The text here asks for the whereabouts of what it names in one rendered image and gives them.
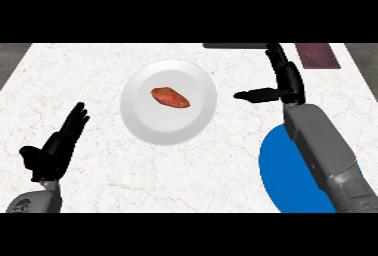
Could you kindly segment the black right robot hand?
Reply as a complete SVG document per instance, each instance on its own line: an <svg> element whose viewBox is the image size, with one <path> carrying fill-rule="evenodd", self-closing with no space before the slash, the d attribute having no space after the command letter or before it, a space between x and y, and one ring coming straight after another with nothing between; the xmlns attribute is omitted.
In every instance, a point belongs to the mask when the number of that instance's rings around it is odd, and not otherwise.
<svg viewBox="0 0 378 256"><path fill-rule="evenodd" d="M262 88L241 91L234 95L235 99L247 100L250 103L263 103L281 100L284 104L304 104L304 83L297 66L288 60L279 43L269 43L266 55L271 60L276 75L278 88Z"/></svg>

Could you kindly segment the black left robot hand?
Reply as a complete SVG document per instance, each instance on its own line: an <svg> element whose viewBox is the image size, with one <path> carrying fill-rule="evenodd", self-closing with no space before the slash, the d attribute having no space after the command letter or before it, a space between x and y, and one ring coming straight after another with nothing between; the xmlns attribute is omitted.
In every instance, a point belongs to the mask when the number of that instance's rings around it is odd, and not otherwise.
<svg viewBox="0 0 378 256"><path fill-rule="evenodd" d="M33 171L33 182L56 181L64 177L89 119L84 103L79 102L61 130L52 134L43 148L24 146L20 149L24 166Z"/></svg>

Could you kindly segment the orange sweet potato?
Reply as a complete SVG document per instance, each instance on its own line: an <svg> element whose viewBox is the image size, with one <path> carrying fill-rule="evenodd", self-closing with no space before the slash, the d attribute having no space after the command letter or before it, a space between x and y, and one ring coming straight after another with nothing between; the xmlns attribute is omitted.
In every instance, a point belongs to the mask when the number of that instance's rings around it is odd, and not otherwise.
<svg viewBox="0 0 378 256"><path fill-rule="evenodd" d="M188 108L189 100L170 88L154 88L151 91L154 99L166 106L175 108Z"/></svg>

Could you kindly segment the white oval plate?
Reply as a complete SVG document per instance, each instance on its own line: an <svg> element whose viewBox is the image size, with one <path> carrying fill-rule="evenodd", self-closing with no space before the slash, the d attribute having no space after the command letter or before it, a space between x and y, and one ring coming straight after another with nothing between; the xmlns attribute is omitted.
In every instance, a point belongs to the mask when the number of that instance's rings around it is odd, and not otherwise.
<svg viewBox="0 0 378 256"><path fill-rule="evenodd" d="M185 60L146 65L124 87L120 112L132 134L146 143L175 145L210 124L217 106L209 73Z"/></svg>

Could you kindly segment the blue round plate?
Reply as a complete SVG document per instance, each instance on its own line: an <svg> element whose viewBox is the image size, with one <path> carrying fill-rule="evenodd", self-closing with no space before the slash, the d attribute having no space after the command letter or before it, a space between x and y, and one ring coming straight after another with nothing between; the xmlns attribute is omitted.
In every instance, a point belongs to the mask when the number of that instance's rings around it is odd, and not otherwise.
<svg viewBox="0 0 378 256"><path fill-rule="evenodd" d="M268 194L284 213L337 212L284 125L265 138L259 166Z"/></svg>

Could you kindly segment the dark red rectangular mat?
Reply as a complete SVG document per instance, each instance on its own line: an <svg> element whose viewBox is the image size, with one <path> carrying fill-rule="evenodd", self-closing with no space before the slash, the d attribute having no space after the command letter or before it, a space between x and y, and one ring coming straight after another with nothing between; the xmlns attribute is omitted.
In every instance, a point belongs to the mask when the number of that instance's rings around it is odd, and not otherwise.
<svg viewBox="0 0 378 256"><path fill-rule="evenodd" d="M296 44L304 69L340 69L340 63L328 43Z"/></svg>

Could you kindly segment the dark grey flat object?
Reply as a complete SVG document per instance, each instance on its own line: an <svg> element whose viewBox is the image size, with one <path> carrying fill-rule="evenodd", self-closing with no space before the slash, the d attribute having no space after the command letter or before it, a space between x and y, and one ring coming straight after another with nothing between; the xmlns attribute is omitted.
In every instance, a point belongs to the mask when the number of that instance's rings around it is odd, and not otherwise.
<svg viewBox="0 0 378 256"><path fill-rule="evenodd" d="M207 49L266 49L268 43L203 43Z"/></svg>

